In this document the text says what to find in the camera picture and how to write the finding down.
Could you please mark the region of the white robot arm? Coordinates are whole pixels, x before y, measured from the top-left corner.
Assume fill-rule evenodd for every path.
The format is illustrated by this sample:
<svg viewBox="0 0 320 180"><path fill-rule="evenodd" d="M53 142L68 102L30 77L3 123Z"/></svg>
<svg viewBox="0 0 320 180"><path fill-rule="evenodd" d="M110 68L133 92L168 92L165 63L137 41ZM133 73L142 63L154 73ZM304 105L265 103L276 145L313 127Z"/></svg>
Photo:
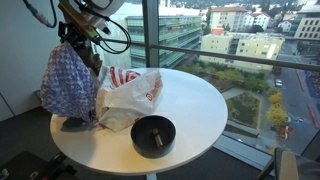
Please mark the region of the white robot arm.
<svg viewBox="0 0 320 180"><path fill-rule="evenodd" d="M106 23L124 4L124 0L59 0L58 8L65 20L79 36L99 45L102 42L97 30L109 34Z"/></svg>

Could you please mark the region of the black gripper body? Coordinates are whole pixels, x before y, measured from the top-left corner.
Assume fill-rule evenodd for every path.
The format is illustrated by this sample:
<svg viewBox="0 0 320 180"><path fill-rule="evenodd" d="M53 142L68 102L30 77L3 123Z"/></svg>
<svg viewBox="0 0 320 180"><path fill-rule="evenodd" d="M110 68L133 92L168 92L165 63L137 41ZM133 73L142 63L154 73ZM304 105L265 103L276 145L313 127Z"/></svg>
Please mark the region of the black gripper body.
<svg viewBox="0 0 320 180"><path fill-rule="evenodd" d="M65 18L65 21L59 22L58 26L60 42L68 42L76 49L83 48L86 41L99 45L101 38L96 28L87 19L89 9L83 4L79 4L78 7L79 11L70 3L58 4Z"/></svg>

